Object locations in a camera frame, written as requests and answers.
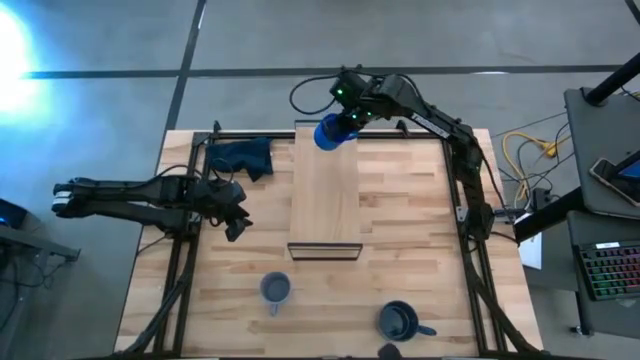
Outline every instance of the cup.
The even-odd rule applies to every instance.
[[[278,314],[278,308],[284,304],[291,292],[289,277],[282,272],[270,272],[260,282],[260,294],[269,304],[271,316]]]
[[[418,314],[404,301],[392,301],[378,313],[378,331],[389,341],[407,341],[416,334],[435,336],[437,332],[418,321]]]

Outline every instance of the blue cup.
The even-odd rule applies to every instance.
[[[287,301],[290,292],[291,282],[285,273],[268,273],[260,282],[260,295],[269,304],[271,316],[278,314],[280,305]]]
[[[320,149],[325,151],[335,150],[345,141],[358,137],[358,132],[342,134],[337,131],[337,115],[329,114],[322,119],[313,132],[313,140]]]
[[[392,301],[386,304],[378,314],[378,331],[389,341],[407,341],[416,334],[429,336],[437,332],[418,321],[418,314],[404,301]]]

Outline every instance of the dark blue mug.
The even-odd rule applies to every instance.
[[[435,336],[437,332],[418,321],[418,314],[404,301],[392,301],[378,314],[378,331],[389,341],[407,341],[416,334]]]

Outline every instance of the gray floor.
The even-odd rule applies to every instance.
[[[180,67],[195,0],[4,1],[29,34],[31,70]],[[623,0],[218,0],[202,21],[193,68],[621,64],[640,48],[640,26]],[[428,101],[492,133],[564,110],[562,92],[607,74],[415,76]],[[287,103],[299,78],[191,79],[178,129],[291,128]],[[106,218],[61,220],[50,211],[54,183],[71,177],[144,179],[156,165],[174,79],[38,80],[2,94],[0,197],[29,209],[35,232],[82,248],[71,268],[39,289],[16,358],[66,359],[110,353],[140,226]],[[640,82],[630,84],[640,89]],[[327,83],[298,94],[300,106],[328,101]],[[560,116],[527,128],[553,139]],[[521,140],[510,143],[511,153]],[[501,167],[500,139],[494,139]],[[566,143],[561,154],[568,155]],[[538,151],[523,150],[533,164]],[[540,160],[530,171],[543,170]],[[549,178],[562,195],[577,185],[567,161]],[[513,186],[507,184],[512,201]],[[558,354],[631,359],[640,341],[576,338],[573,296],[531,288],[545,348]]]

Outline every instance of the dark blue cloth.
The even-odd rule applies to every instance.
[[[212,144],[207,148],[209,165],[216,171],[230,173],[246,169],[251,181],[264,174],[273,174],[271,166],[271,139],[255,138],[227,144]]]

